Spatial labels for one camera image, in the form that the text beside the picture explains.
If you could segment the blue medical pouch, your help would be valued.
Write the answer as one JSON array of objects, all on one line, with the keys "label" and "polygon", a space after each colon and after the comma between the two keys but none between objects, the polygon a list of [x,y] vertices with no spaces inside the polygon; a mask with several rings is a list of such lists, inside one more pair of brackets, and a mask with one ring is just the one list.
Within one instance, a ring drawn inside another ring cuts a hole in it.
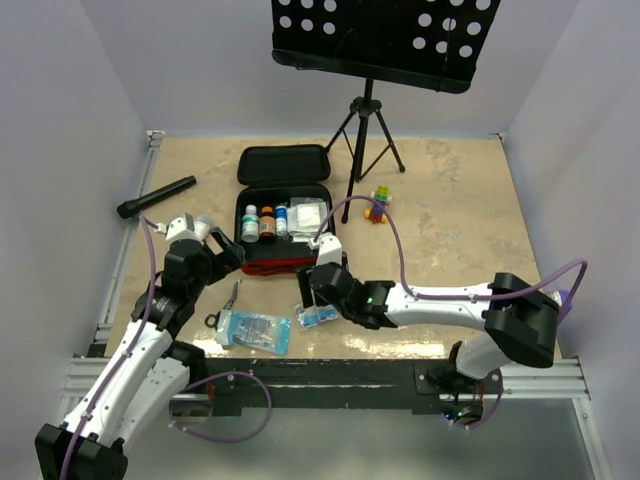
[{"label": "blue medical pouch", "polygon": [[288,352],[292,320],[224,309],[216,327],[216,341],[223,347],[244,345],[264,352]]}]

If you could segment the purple white device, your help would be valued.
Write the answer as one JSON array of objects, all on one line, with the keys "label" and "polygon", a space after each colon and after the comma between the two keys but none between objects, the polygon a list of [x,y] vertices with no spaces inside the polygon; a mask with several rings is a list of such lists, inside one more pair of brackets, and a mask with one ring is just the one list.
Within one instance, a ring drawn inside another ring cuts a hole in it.
[{"label": "purple white device", "polygon": [[554,290],[552,292],[549,292],[548,296],[552,300],[554,300],[560,307],[558,314],[558,323],[561,324],[573,308],[570,292],[568,290]]}]

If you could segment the white blue medicine bottle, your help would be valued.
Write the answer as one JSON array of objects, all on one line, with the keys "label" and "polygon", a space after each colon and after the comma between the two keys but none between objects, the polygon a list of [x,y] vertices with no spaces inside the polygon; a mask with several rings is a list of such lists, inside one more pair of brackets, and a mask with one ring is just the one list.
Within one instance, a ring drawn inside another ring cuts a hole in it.
[{"label": "white blue medicine bottle", "polygon": [[288,237],[288,208],[286,205],[278,205],[275,208],[275,229],[278,237]]}]

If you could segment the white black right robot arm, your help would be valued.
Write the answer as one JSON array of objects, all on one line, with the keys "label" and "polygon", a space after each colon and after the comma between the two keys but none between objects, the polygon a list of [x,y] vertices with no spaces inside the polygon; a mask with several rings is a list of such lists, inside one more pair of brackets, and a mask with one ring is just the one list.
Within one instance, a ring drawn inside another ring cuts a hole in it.
[{"label": "white black right robot arm", "polygon": [[430,373],[441,388],[466,393],[509,363],[538,369],[554,363],[563,299],[532,290],[513,274],[498,273],[489,283],[461,288],[361,282],[336,263],[302,268],[296,276],[304,306],[332,306],[369,330],[440,325],[477,331],[455,343],[447,365]]}]

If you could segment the black handled scissors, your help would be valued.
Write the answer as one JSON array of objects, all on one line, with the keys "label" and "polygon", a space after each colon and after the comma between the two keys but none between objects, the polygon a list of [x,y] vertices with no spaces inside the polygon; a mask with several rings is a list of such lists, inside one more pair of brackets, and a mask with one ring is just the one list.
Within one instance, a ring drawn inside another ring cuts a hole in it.
[{"label": "black handled scissors", "polygon": [[223,310],[230,310],[233,307],[234,303],[237,300],[238,292],[239,292],[239,288],[240,288],[241,284],[242,284],[242,280],[241,279],[236,280],[234,282],[233,287],[232,287],[231,295],[230,295],[229,299],[225,302],[224,306],[222,307]]}]

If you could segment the white gauze plastic bag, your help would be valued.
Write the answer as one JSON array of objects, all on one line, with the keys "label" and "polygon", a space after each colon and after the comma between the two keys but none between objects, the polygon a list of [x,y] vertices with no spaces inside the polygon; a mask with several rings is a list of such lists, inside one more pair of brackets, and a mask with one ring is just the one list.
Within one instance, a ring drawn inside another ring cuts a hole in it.
[{"label": "white gauze plastic bag", "polygon": [[292,197],[288,207],[288,232],[319,229],[328,212],[320,198]]}]

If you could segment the white green medicine bottle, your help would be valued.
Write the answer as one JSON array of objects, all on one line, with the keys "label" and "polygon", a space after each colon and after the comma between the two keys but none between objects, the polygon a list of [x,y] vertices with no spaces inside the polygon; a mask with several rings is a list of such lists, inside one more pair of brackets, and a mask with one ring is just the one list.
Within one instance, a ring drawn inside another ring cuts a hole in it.
[{"label": "white green medicine bottle", "polygon": [[259,217],[257,207],[249,204],[241,222],[241,240],[245,243],[256,243],[259,240]]}]

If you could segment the blue wipes packet bag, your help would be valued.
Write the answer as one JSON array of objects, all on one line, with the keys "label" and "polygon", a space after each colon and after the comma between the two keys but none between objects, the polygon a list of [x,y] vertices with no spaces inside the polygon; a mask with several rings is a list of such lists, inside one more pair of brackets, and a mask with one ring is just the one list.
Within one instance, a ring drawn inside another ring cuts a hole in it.
[{"label": "blue wipes packet bag", "polygon": [[331,305],[303,307],[298,305],[295,309],[298,324],[301,329],[306,330],[322,323],[337,320],[338,311]]}]

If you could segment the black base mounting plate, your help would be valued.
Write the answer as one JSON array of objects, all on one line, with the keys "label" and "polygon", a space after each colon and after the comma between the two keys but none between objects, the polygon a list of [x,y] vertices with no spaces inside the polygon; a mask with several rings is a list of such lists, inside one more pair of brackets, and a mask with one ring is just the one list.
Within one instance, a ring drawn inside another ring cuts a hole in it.
[{"label": "black base mounting plate", "polygon": [[177,401],[210,402],[215,416],[239,416],[248,408],[409,410],[439,414],[444,403],[469,405],[503,391],[494,370],[482,380],[453,376],[446,360],[234,359],[191,355],[186,362],[191,391]]}]

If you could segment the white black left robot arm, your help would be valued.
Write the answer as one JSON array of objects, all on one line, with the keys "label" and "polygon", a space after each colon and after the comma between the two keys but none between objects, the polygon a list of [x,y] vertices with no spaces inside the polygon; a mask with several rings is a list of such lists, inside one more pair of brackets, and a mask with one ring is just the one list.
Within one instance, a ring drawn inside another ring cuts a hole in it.
[{"label": "white black left robot arm", "polygon": [[201,349],[177,341],[203,290],[245,262],[244,249],[206,216],[167,224],[142,222],[145,235],[168,243],[162,269],[153,268],[119,346],[89,391],[58,425],[35,438],[45,479],[121,479],[132,442],[181,390],[207,380]]}]

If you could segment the black flashlight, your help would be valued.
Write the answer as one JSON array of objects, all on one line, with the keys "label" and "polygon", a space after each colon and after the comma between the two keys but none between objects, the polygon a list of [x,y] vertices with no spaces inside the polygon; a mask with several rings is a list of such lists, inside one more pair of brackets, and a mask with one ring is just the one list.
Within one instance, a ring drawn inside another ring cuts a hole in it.
[{"label": "black flashlight", "polygon": [[116,208],[116,212],[122,219],[132,218],[144,210],[188,190],[196,184],[197,180],[193,175],[184,177],[139,198],[124,201]]}]

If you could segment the black music stand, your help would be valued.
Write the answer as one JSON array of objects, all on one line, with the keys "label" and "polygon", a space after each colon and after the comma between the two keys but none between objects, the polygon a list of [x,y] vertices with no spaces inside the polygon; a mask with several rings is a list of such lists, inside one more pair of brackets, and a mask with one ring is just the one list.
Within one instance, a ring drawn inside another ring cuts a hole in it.
[{"label": "black music stand", "polygon": [[463,94],[500,6],[489,1],[274,1],[272,57],[296,70],[360,77],[364,93],[349,115],[359,119],[349,183],[369,172],[369,118],[382,116],[377,81]]}]

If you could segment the bandage strips plastic bag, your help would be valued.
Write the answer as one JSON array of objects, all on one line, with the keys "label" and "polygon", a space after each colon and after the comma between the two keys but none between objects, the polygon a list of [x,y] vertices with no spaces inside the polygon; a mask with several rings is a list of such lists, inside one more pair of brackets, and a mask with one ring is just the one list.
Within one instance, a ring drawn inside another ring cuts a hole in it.
[{"label": "bandage strips plastic bag", "polygon": [[312,240],[318,232],[318,229],[288,232],[288,239],[293,243],[307,243]]}]

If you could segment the aluminium frame rail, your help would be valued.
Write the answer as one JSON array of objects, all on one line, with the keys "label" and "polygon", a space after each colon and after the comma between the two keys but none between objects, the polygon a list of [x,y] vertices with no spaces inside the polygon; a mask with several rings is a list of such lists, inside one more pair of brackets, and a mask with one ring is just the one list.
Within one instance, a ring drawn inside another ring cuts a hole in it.
[{"label": "aluminium frame rail", "polygon": [[[136,143],[134,156],[142,156],[143,158],[142,173],[134,190],[136,195],[142,195],[148,189],[155,160],[165,136],[166,132],[164,130],[147,130],[144,138]],[[82,396],[82,393],[78,393],[72,386],[72,380],[75,378],[73,370],[76,367],[76,362],[80,360],[104,361],[104,354],[107,351],[108,343],[114,330],[118,304],[126,277],[126,269],[135,244],[137,231],[136,220],[122,220],[119,216],[116,216],[116,219],[120,226],[121,235],[116,243],[118,246],[117,255],[108,270],[110,273],[109,284],[103,302],[98,310],[95,329],[86,353],[84,355],[74,354],[71,359],[61,394],[62,403],[77,402],[78,398]]]}]

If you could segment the brown medicine bottle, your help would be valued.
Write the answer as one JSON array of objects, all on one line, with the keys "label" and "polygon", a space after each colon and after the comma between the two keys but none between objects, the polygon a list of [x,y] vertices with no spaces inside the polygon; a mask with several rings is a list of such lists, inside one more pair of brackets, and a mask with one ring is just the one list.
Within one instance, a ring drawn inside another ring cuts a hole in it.
[{"label": "brown medicine bottle", "polygon": [[276,219],[271,206],[263,206],[259,216],[259,238],[267,240],[276,236]]}]

